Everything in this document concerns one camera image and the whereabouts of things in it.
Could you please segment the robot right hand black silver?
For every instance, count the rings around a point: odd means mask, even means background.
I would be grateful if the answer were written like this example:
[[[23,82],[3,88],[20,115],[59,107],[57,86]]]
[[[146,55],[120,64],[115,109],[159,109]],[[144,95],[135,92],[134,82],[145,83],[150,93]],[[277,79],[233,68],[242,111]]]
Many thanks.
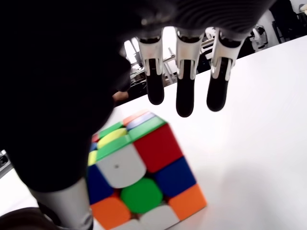
[[[3,0],[0,148],[38,207],[1,216],[3,230],[91,230],[92,135],[130,86],[124,42],[166,26],[243,38],[272,0]]]

